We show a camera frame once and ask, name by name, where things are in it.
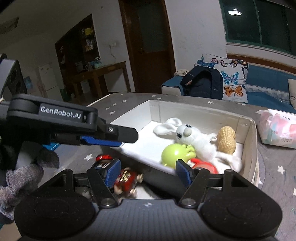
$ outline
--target stuffed bunny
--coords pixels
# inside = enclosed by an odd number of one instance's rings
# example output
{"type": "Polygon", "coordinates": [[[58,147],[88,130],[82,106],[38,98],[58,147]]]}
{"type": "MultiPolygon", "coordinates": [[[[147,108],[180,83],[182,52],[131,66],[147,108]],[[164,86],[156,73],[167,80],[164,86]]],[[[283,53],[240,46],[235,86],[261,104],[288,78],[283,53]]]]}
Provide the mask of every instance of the stuffed bunny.
{"type": "Polygon", "coordinates": [[[236,172],[239,172],[242,168],[240,158],[218,152],[217,147],[210,143],[211,140],[217,138],[216,134],[203,134],[196,127],[182,124],[178,118],[170,118],[165,123],[159,124],[154,128],[153,132],[161,136],[174,133],[178,143],[192,145],[195,149],[196,156],[203,161],[217,165],[217,159],[222,159],[227,161],[230,167],[236,172]]]}

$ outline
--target door frame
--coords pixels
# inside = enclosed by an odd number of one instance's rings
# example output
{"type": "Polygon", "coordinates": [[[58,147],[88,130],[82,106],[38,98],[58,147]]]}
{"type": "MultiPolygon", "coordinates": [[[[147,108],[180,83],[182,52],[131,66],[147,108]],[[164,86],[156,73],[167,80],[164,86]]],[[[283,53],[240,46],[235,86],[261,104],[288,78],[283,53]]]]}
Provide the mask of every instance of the door frame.
{"type": "MultiPolygon", "coordinates": [[[[136,92],[140,92],[140,84],[139,84],[139,79],[138,79],[138,76],[137,76],[135,59],[133,57],[133,48],[132,48],[132,44],[131,44],[131,37],[130,37],[129,32],[128,32],[128,23],[127,23],[127,18],[126,18],[126,11],[125,11],[125,8],[124,8],[124,1],[125,0],[118,0],[119,8],[120,8],[120,12],[121,12],[124,35],[125,35],[125,38],[126,38],[128,56],[129,56],[129,60],[130,60],[130,64],[131,64],[131,72],[132,72],[132,75],[133,75],[133,82],[134,82],[134,85],[135,85],[136,92]]],[[[165,17],[165,27],[166,27],[167,36],[168,36],[168,51],[169,51],[170,65],[171,65],[171,77],[173,77],[174,74],[175,74],[175,71],[176,71],[176,64],[175,64],[175,56],[174,56],[172,35],[171,35],[171,32],[170,32],[170,24],[169,24],[169,20],[168,20],[168,13],[167,13],[166,5],[165,5],[165,0],[159,0],[159,1],[161,2],[164,17],[165,17]]]]}

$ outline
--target gray tablecloth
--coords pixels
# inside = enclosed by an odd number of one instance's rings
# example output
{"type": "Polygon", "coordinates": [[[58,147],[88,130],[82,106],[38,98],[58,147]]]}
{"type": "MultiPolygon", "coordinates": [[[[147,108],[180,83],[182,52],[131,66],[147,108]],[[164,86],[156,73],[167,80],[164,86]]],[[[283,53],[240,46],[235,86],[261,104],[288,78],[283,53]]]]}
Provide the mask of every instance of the gray tablecloth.
{"type": "MultiPolygon", "coordinates": [[[[97,108],[99,116],[110,123],[149,99],[194,104],[234,112],[252,117],[256,123],[258,123],[260,115],[255,112],[266,110],[264,107],[222,100],[142,93],[111,94],[94,103],[92,107],[97,108]]],[[[56,149],[56,153],[60,158],[60,170],[69,168],[78,173],[86,172],[91,167],[95,157],[102,154],[103,150],[100,146],[95,145],[78,147],[60,145],[56,149]]],[[[283,220],[276,238],[283,241],[296,240],[296,196],[293,195],[293,193],[296,193],[296,151],[264,145],[258,135],[258,159],[260,165],[260,184],[258,187],[272,197],[283,210],[283,220]],[[281,166],[284,169],[283,174],[278,171],[281,166]]],[[[48,179],[52,172],[50,169],[45,170],[44,180],[48,179]]]]}

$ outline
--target orange butterfly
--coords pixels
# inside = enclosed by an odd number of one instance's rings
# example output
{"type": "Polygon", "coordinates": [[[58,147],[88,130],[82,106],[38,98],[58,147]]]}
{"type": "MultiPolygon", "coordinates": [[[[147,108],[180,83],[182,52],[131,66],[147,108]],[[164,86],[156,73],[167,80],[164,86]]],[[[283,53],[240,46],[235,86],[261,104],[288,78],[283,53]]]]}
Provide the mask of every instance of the orange butterfly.
{"type": "Polygon", "coordinates": [[[224,87],[225,90],[225,94],[228,97],[231,97],[233,94],[234,95],[238,95],[239,97],[242,97],[244,95],[244,93],[242,92],[242,86],[239,85],[237,87],[235,87],[235,89],[231,88],[231,87],[224,87]]]}

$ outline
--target brown wooden door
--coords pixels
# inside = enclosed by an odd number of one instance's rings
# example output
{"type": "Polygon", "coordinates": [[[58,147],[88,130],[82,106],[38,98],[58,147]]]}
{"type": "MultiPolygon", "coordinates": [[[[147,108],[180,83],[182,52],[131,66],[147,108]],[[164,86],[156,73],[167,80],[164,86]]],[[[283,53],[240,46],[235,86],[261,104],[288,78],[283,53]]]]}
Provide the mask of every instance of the brown wooden door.
{"type": "Polygon", "coordinates": [[[161,93],[175,61],[164,0],[120,0],[136,92],[161,93]]]}

